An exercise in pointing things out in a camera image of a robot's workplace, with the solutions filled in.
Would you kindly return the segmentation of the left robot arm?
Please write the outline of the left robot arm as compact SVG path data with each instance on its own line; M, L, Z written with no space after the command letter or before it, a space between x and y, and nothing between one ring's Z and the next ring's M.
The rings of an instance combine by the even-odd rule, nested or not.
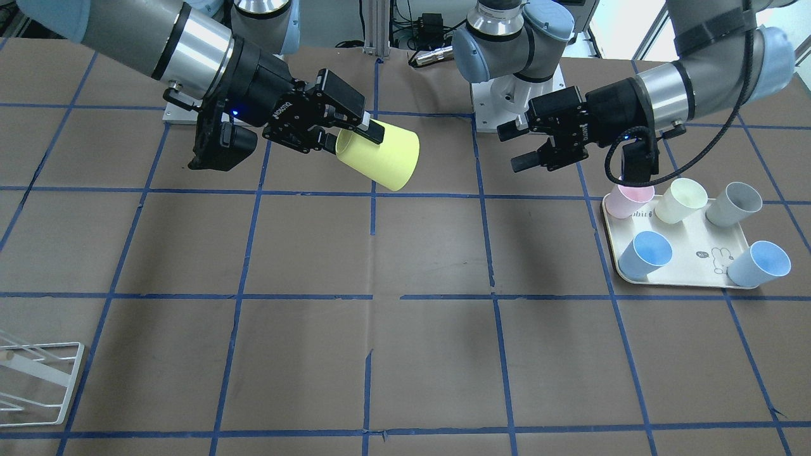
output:
M795 52L779 28L757 14L788 1L667 1L677 59L581 93L548 89L573 15L554 1L478 1L455 32L457 68L472 84L489 83L509 114L501 141L542 134L536 150L511 160L514 172L550 171L588 158L588 144L606 148L604 171L614 184L647 187L697 164L727 132L746 103L771 96L793 78ZM660 173L658 141L686 132L695 118L727 111L716 136L671 174Z

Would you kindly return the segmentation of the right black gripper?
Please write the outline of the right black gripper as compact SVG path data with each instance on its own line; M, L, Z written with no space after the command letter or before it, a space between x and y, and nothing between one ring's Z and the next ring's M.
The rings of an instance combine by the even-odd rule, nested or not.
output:
M382 144L385 128L365 110L365 96L323 68L315 80L298 80L287 63L249 41L237 39L220 81L225 111L253 127L263 127L270 141L298 152L336 154L337 136L326 127L349 130Z

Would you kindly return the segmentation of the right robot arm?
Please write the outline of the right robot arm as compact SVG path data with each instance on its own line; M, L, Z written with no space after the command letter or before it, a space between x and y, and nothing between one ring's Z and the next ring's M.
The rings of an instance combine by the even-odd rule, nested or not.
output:
M24 14L166 84L164 99L197 113L192 170L228 171L265 138L302 153L335 153L338 127L380 145L387 127L328 69L293 77L298 3L235 1L226 23L183 1L20 1Z

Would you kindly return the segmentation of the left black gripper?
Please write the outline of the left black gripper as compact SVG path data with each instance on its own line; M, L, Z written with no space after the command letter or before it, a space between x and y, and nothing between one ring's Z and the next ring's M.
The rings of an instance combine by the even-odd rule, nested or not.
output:
M576 86L537 96L519 119L496 127L499 142L526 134L545 134L547 141L511 159L514 173L542 167L547 171L573 165L588 157L586 144L611 146L629 128L653 131L651 98L640 85L607 85L580 95Z

